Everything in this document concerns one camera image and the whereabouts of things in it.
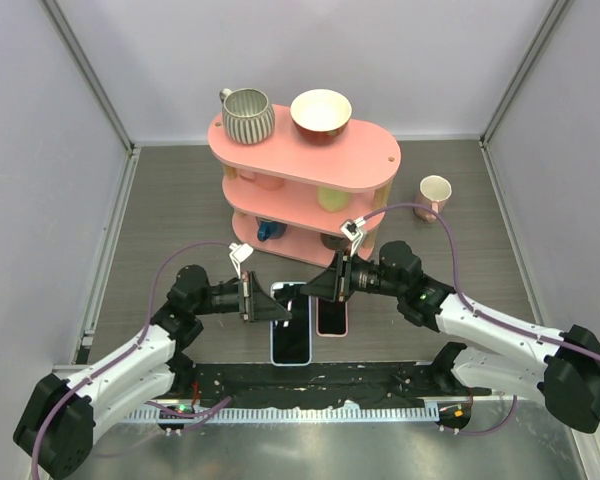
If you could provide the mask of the dark teal mug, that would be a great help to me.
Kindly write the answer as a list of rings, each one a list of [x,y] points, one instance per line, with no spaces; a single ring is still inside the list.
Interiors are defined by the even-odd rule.
[[[351,241],[347,237],[339,235],[321,233],[320,239],[323,246],[332,251],[347,250],[351,244]]]

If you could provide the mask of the yellow-green cup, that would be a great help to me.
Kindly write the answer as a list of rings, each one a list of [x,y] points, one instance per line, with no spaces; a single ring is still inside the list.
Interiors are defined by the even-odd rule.
[[[342,211],[351,200],[351,194],[346,191],[319,187],[317,189],[317,202],[319,206],[330,213]]]

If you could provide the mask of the pink mug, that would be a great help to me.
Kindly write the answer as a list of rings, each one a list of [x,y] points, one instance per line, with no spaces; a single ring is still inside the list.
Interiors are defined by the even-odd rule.
[[[422,220],[434,223],[437,217],[426,208],[440,213],[451,195],[452,186],[446,178],[439,175],[429,175],[420,181],[415,198],[418,207],[414,208],[414,212]]]

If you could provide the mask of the pink cup on shelf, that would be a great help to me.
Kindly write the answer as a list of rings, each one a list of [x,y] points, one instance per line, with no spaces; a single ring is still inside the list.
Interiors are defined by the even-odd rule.
[[[250,170],[239,170],[238,174],[242,180],[250,182],[251,184],[267,191],[279,190],[285,184],[285,180],[283,178],[272,176],[269,174],[254,172]]]

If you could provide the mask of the blue mug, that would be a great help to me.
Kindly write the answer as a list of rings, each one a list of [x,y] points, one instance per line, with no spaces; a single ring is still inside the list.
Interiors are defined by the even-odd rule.
[[[256,221],[256,237],[259,242],[280,239],[286,233],[286,223],[262,218],[257,218]]]

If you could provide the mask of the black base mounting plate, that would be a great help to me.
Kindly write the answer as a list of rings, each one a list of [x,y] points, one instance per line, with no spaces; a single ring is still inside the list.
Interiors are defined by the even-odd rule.
[[[416,407],[429,397],[488,396],[465,387],[442,369],[414,362],[272,364],[198,363],[160,400],[196,399],[212,407],[229,397],[232,408],[339,408],[349,400],[365,409]]]

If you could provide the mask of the red bowl white inside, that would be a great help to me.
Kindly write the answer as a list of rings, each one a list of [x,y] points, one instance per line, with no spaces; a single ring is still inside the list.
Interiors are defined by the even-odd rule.
[[[312,145],[329,145],[347,128],[352,105],[341,93],[313,89],[299,94],[290,105],[290,115],[299,136]]]

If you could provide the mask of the grey striped mug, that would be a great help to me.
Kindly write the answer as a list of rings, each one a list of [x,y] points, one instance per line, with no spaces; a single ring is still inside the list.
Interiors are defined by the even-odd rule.
[[[255,88],[219,92],[225,133],[241,145],[267,140],[275,130],[275,112],[268,96]]]

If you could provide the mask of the pink three-tier wooden shelf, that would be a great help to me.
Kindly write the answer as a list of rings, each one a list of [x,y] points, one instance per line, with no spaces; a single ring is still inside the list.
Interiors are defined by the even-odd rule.
[[[208,128],[209,146],[223,166],[222,190],[234,210],[235,235],[257,250],[326,266],[334,253],[323,246],[320,234],[340,236],[344,221],[370,214],[365,225],[368,236],[358,250],[361,257],[369,258],[383,219],[378,210],[387,204],[400,167],[398,142],[384,128],[353,119],[333,143],[312,145],[297,133],[289,107],[277,105],[274,110],[274,134],[256,145],[231,140],[220,116]],[[242,180],[239,170],[281,177],[285,184],[267,191]],[[323,210],[317,202],[319,187],[349,192],[349,205],[334,213]],[[286,223],[286,233],[259,242],[257,218]]]

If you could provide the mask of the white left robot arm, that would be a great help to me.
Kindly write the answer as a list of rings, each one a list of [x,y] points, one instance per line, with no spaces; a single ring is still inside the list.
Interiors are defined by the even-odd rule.
[[[217,285],[199,265],[183,267],[165,303],[121,347],[73,375],[40,379],[13,434],[31,458],[31,476],[64,479],[94,444],[141,404],[162,394],[185,397],[193,385],[184,354],[203,330],[204,315],[236,313],[245,322],[288,320],[290,312],[267,294],[252,272]]]

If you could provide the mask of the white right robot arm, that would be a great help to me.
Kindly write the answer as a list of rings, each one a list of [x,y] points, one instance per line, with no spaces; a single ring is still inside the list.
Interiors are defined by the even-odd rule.
[[[464,386],[501,391],[543,405],[579,432],[600,425],[600,341],[593,332],[543,327],[487,308],[425,274],[403,241],[384,244],[377,262],[337,252],[302,292],[332,302],[355,292],[393,297],[409,323],[464,339],[444,348],[431,371],[442,394]]]

